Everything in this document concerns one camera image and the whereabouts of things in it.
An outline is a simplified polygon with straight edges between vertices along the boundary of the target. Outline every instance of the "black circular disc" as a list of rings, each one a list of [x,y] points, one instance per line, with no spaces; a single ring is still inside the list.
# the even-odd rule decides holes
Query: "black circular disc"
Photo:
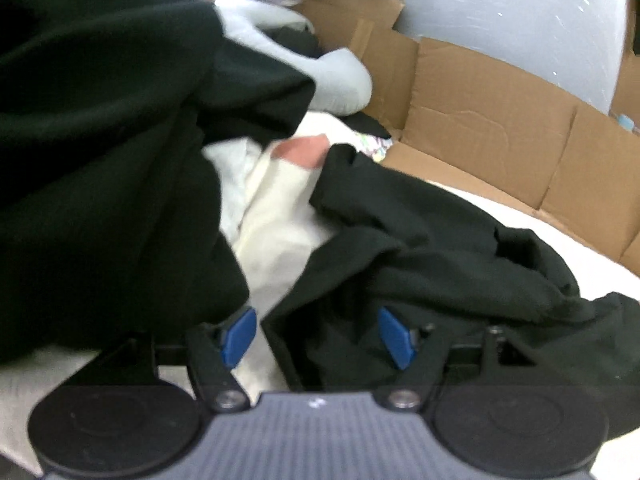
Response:
[[[29,419],[45,470],[114,479],[152,472],[180,455],[198,433],[193,399],[169,383],[61,386]]]
[[[457,457],[508,478],[576,471],[595,459],[607,436],[599,405],[570,386],[456,386],[433,422]]]

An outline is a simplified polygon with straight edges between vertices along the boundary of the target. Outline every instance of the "gray ribbed plate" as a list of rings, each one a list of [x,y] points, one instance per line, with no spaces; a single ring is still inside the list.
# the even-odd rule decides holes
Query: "gray ribbed plate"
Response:
[[[217,417],[196,449],[153,480],[498,480],[448,453],[414,414],[371,394],[264,394]],[[590,480],[579,472],[563,480]],[[47,480],[62,480],[51,475]]]

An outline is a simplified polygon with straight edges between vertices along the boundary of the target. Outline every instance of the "pink fabric patch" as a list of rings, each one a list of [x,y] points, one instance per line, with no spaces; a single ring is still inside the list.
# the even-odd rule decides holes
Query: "pink fabric patch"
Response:
[[[306,170],[322,168],[331,144],[325,134],[284,140],[271,152],[271,158],[282,158]]]

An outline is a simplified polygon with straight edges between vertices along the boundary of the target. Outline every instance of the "cardboard box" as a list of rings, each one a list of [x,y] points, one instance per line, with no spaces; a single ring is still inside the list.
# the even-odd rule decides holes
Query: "cardboard box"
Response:
[[[371,72],[365,111],[399,138],[384,164],[540,218],[640,276],[640,137],[507,63],[398,34],[401,9],[397,0],[298,7],[321,44],[349,47]],[[612,111],[640,123],[635,11],[629,23]]]

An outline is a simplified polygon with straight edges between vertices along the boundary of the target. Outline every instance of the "metal screw head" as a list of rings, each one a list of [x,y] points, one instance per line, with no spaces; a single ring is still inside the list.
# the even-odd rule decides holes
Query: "metal screw head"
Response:
[[[413,390],[396,390],[389,395],[389,403],[398,410],[414,410],[420,406],[420,396]]]
[[[216,404],[225,411],[238,410],[246,403],[246,395],[237,390],[220,392],[216,397]]]

